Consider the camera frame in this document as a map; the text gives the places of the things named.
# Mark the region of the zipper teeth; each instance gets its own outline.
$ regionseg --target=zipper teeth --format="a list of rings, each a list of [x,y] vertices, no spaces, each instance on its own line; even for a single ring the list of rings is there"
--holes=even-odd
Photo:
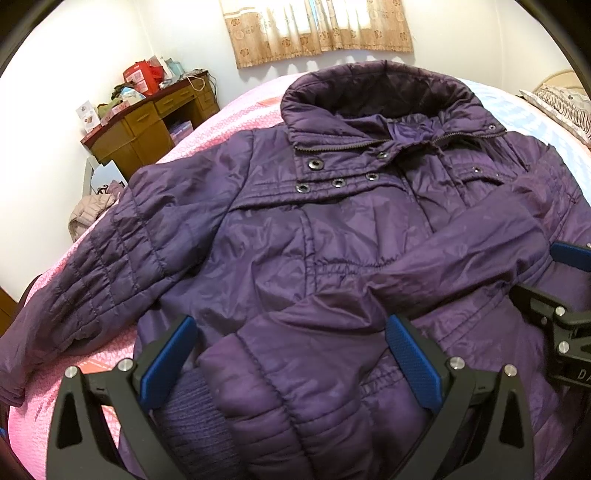
[[[455,134],[447,134],[443,135],[442,137],[435,138],[431,140],[432,143],[436,143],[440,140],[444,140],[446,138],[451,137],[470,137],[470,138],[495,138],[504,135],[505,132],[497,132],[494,134],[488,135],[473,135],[473,134],[463,134],[463,133],[455,133]],[[387,142],[388,140],[369,140],[367,142],[356,143],[352,145],[343,145],[342,147],[324,147],[324,148],[307,148],[307,147],[295,147],[296,150],[300,152],[311,152],[311,153],[320,153],[320,152],[339,152],[343,150],[354,150],[355,148],[363,148],[368,147],[370,145],[377,145],[380,143]]]

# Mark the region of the pink bedspread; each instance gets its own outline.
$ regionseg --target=pink bedspread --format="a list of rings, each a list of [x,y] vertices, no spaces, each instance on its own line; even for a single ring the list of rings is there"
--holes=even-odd
[[[160,163],[189,157],[195,152],[227,140],[240,130],[272,127],[280,123],[281,98],[289,85],[299,76],[296,74],[280,77],[237,98],[217,115],[201,124],[191,136],[162,158]],[[35,282],[29,298],[64,268],[84,236]],[[46,478],[47,439],[64,370],[69,365],[78,365],[83,372],[88,373],[111,369],[120,359],[132,356],[135,338],[136,330],[131,328],[89,356],[64,356],[32,376],[27,385],[25,403],[20,408],[11,408],[8,431],[12,449],[35,479]],[[103,410],[115,443],[118,443],[119,422],[111,408],[105,407]]]

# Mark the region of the striped pillow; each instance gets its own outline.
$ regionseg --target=striped pillow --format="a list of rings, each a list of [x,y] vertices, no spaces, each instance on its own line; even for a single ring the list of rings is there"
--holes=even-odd
[[[591,101],[564,87],[543,84],[534,93],[520,90],[524,98],[591,147]]]

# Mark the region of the blue pad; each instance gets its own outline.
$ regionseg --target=blue pad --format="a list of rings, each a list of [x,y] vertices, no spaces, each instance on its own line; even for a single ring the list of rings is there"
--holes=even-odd
[[[550,255],[555,262],[591,272],[591,249],[565,242],[554,242],[550,247]]]
[[[142,377],[139,404],[144,411],[164,405],[198,337],[195,320],[187,316]]]
[[[396,315],[386,321],[386,342],[420,406],[438,413],[444,400],[441,378]]]

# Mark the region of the floral curtain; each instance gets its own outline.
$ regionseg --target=floral curtain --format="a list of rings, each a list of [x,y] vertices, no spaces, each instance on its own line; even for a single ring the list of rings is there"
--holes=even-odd
[[[341,48],[413,50],[401,0],[220,0],[238,68]]]

